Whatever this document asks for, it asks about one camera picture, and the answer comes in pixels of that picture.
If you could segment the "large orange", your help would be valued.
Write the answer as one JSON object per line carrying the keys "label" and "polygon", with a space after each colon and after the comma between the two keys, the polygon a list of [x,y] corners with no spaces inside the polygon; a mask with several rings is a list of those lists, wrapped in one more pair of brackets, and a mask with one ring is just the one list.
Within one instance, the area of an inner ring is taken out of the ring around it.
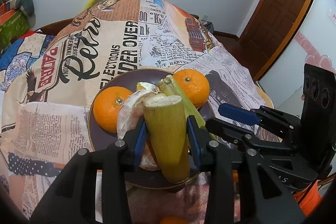
{"label": "large orange", "polygon": [[107,132],[116,133],[118,112],[132,94],[132,91],[121,86],[112,86],[101,91],[93,103],[97,124]]}
{"label": "large orange", "polygon": [[173,77],[197,109],[207,102],[210,84],[202,73],[193,69],[183,69],[175,72]]}

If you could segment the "sugarcane piece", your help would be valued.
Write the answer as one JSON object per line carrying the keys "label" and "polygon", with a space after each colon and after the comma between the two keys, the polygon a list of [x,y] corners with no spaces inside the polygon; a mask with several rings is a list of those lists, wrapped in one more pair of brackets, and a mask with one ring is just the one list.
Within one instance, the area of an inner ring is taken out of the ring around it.
{"label": "sugarcane piece", "polygon": [[151,146],[165,179],[173,184],[190,175],[185,110],[180,96],[154,94],[143,99]]}
{"label": "sugarcane piece", "polygon": [[193,115],[198,126],[200,128],[205,128],[205,120],[172,75],[167,75],[164,79],[159,80],[158,87],[159,90],[166,96],[180,96],[184,106],[186,118],[188,118],[190,115]]}

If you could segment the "small mandarin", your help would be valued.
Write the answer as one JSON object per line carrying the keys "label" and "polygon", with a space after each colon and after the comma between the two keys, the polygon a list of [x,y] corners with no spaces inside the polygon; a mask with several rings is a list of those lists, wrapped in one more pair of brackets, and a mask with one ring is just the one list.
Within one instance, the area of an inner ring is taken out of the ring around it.
{"label": "small mandarin", "polygon": [[189,224],[188,221],[179,217],[164,217],[160,220],[160,224]]}

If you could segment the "pomelo segment with rind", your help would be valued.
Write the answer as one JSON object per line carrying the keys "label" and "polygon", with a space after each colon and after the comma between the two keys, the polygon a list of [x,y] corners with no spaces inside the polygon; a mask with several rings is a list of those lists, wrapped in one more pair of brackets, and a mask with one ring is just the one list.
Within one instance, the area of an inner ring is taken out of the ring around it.
{"label": "pomelo segment with rind", "polygon": [[155,94],[160,92],[159,88],[155,84],[147,82],[138,82],[136,85],[136,91],[138,90],[149,90]]}

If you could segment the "dark purple plate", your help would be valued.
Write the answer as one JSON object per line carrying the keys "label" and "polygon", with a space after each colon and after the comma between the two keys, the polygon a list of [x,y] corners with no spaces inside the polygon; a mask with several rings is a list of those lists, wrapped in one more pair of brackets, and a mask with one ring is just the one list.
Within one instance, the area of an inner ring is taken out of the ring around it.
{"label": "dark purple plate", "polygon": [[[171,74],[172,73],[169,73],[161,69],[139,69],[136,71],[129,71],[105,83],[102,86],[101,90],[105,90],[112,86],[121,86],[135,92],[137,83],[147,82],[157,84],[159,80]],[[105,131],[97,124],[93,115],[93,109],[90,109],[89,112],[88,134],[91,146],[95,151],[102,150],[117,140],[116,133]],[[131,184],[132,186],[145,189],[154,189],[154,190],[177,189],[178,187],[184,186],[185,184],[191,182],[192,180],[196,179],[199,176],[199,172],[191,156],[189,157],[189,163],[190,163],[190,176],[185,182],[182,182],[180,184],[172,184],[168,182],[164,178],[160,170],[145,170],[142,168],[139,168],[135,172],[126,173],[125,181],[128,184]]]}

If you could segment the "newspaper print tablecloth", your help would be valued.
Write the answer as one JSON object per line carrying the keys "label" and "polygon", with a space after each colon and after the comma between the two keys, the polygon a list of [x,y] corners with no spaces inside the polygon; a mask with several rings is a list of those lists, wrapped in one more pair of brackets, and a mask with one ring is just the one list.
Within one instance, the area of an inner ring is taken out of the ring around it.
{"label": "newspaper print tablecloth", "polygon": [[1,91],[1,182],[24,219],[76,150],[92,148],[89,108],[102,86],[139,69],[195,69],[223,102],[272,102],[245,67],[191,14],[162,0],[104,0],[76,16],[43,55]]}

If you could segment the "white wardrobe sliding door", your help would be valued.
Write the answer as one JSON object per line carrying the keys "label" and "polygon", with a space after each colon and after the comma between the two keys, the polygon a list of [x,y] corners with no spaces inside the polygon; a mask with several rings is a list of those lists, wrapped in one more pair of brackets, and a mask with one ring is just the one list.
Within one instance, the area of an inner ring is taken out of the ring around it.
{"label": "white wardrobe sliding door", "polygon": [[277,110],[300,117],[304,65],[335,72],[335,53],[335,0],[313,0],[301,27],[260,85]]}

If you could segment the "grey backpack on floor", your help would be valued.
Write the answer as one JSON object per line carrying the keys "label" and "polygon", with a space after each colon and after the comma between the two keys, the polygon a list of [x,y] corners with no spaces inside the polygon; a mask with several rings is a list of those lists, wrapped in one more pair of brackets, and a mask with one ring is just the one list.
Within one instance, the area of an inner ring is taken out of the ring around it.
{"label": "grey backpack on floor", "polygon": [[198,15],[193,14],[193,17],[196,18],[201,24],[203,24],[210,33],[214,33],[214,25],[212,22],[207,20],[207,15],[202,15],[201,17],[199,17]]}

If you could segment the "brown wooden door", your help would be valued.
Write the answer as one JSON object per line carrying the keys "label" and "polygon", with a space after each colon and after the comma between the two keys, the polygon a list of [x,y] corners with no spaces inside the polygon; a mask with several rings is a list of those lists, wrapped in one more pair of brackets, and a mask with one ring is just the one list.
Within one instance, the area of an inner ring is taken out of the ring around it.
{"label": "brown wooden door", "polygon": [[312,0],[260,0],[239,44],[248,51],[252,78],[261,79],[289,44]]}

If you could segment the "patchwork blue quilt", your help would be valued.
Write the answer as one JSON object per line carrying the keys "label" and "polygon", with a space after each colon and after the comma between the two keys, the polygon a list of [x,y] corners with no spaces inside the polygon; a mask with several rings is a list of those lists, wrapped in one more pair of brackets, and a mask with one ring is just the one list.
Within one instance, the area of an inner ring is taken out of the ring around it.
{"label": "patchwork blue quilt", "polygon": [[1,91],[39,59],[55,36],[29,31],[1,55]]}

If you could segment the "grey plush pillow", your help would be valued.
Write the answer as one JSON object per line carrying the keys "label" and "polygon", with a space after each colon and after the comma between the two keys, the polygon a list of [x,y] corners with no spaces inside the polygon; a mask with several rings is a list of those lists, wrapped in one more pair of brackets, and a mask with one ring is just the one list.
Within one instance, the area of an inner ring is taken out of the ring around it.
{"label": "grey plush pillow", "polygon": [[20,10],[27,18],[30,27],[36,23],[35,7],[33,0],[1,0],[1,5],[9,5],[11,10]]}

